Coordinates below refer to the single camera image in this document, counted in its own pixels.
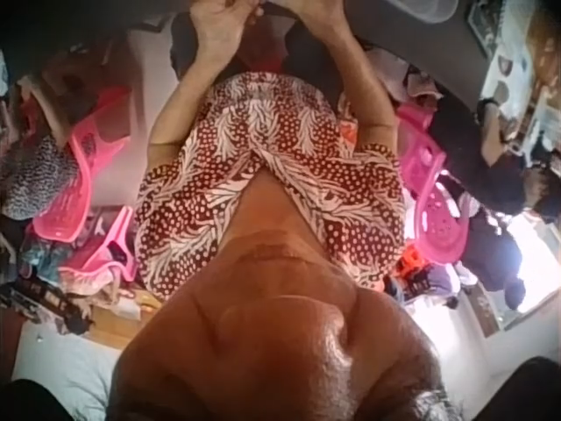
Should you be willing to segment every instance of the woman's left hand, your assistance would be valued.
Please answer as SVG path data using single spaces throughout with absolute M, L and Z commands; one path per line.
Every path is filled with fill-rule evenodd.
M 259 0 L 197 0 L 191 6 L 197 58 L 225 68 L 239 49 L 245 24 L 263 14 Z

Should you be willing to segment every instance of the polka dot fabric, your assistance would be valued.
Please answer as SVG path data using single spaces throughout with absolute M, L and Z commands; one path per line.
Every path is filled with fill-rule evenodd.
M 209 264 L 262 168 L 283 185 L 333 262 L 360 286 L 378 289 L 403 246 L 397 160 L 380 145 L 353 152 L 319 91 L 266 73 L 213 88 L 179 158 L 146 175 L 136 240 L 146 287 L 168 299 Z

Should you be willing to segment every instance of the pink plastic chair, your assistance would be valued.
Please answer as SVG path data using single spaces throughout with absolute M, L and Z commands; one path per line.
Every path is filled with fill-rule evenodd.
M 75 278 L 95 280 L 104 270 L 115 268 L 122 279 L 134 281 L 137 264 L 126 245 L 126 233 L 132 214 L 132 208 L 124 206 L 106 235 L 94 235 L 88 239 L 59 270 L 69 272 Z
M 131 139 L 130 131 L 120 139 L 103 139 L 97 120 L 112 113 L 123 101 L 128 101 L 129 95 L 130 90 L 124 87 L 104 90 L 98 97 L 96 109 L 75 126 L 69 145 L 78 163 L 78 175 L 48 210 L 33 219 L 33 228 L 40 237 L 66 243 L 78 237 L 88 216 L 94 177 Z M 128 114 L 122 119 L 128 124 Z M 87 137 L 95 141 L 96 150 L 90 155 L 83 148 Z
M 405 187 L 417 194 L 415 205 L 415 244 L 426 259 L 445 265 L 459 260 L 465 249 L 469 225 L 469 202 L 465 201 L 460 218 L 450 212 L 437 178 L 443 170 L 446 154 L 427 134 L 431 117 L 411 110 L 398 111 L 401 135 L 408 137 L 408 148 L 401 157 L 401 177 Z

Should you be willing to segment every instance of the bright window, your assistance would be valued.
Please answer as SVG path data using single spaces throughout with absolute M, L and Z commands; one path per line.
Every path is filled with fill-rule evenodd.
M 524 281 L 526 298 L 518 311 L 527 313 L 561 287 L 561 267 L 523 215 L 513 218 L 508 230 L 522 252 L 522 265 L 518 275 Z

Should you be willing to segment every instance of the black shirt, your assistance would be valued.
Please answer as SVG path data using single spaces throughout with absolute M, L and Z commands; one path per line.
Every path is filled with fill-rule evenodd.
M 462 264 L 479 278 L 487 291 L 500 291 L 516 278 L 522 264 L 522 252 L 512 234 L 490 225 L 483 211 L 470 219 Z
M 438 103 L 429 135 L 446 152 L 444 166 L 464 189 L 491 211 L 518 215 L 526 202 L 520 159 L 503 155 L 489 167 L 481 155 L 481 127 L 448 92 Z

